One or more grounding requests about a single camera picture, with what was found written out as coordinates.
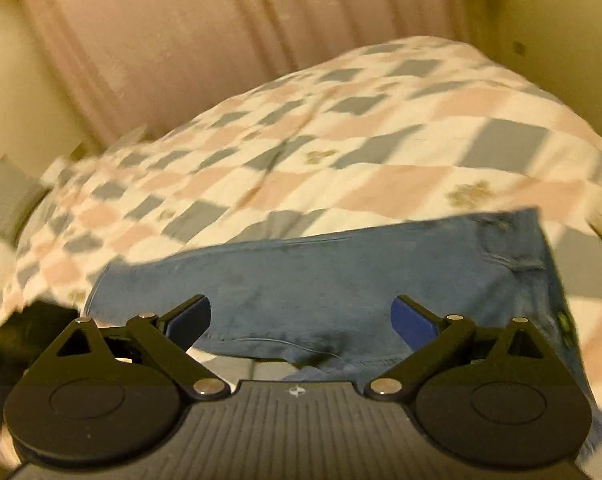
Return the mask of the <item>grey pillow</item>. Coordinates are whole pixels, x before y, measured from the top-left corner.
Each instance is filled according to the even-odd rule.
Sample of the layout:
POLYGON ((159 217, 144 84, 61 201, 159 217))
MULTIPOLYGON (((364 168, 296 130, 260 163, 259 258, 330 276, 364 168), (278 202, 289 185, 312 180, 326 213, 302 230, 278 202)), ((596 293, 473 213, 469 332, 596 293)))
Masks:
POLYGON ((16 247, 33 211, 51 189, 15 166, 0 159, 0 239, 16 247))

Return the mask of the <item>checkered pink grey quilt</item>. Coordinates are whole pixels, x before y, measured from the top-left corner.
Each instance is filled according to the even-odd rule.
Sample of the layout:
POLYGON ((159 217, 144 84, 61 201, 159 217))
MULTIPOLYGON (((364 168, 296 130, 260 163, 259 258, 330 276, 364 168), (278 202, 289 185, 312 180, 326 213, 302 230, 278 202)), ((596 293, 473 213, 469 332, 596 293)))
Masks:
POLYGON ((601 181, 602 138, 528 79, 461 42, 378 44, 63 164, 0 260, 0 323, 39 297, 83 306, 112 260, 535 206, 602 408, 602 240, 587 224, 601 181))

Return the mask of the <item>blue denim jeans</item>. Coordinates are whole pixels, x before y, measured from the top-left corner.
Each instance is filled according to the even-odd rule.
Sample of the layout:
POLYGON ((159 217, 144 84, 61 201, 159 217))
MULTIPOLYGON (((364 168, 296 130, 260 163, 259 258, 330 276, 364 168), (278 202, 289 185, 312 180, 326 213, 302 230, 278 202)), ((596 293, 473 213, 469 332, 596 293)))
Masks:
POLYGON ((364 385, 408 356, 391 325, 405 295, 481 326, 524 316, 588 384, 566 292, 535 209, 480 212, 291 240, 251 240, 161 260, 111 262, 84 314, 120 326, 210 300, 197 348, 290 363, 296 380, 364 385))

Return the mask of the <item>black garment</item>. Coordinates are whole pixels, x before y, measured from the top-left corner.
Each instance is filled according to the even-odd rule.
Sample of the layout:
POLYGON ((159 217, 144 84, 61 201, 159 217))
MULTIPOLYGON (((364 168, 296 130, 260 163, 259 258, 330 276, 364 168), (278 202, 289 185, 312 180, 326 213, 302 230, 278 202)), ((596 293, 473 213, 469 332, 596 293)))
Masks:
POLYGON ((0 326, 0 376, 26 370, 78 317, 76 308, 44 300, 13 312, 0 326))

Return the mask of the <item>pink curtain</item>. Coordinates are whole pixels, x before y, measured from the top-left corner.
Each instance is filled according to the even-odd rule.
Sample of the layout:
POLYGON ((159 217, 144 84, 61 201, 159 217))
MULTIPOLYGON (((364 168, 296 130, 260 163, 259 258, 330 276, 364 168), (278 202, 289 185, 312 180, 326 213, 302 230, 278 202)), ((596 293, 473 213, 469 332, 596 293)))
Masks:
POLYGON ((20 0, 100 144, 367 44, 470 37, 462 0, 20 0))

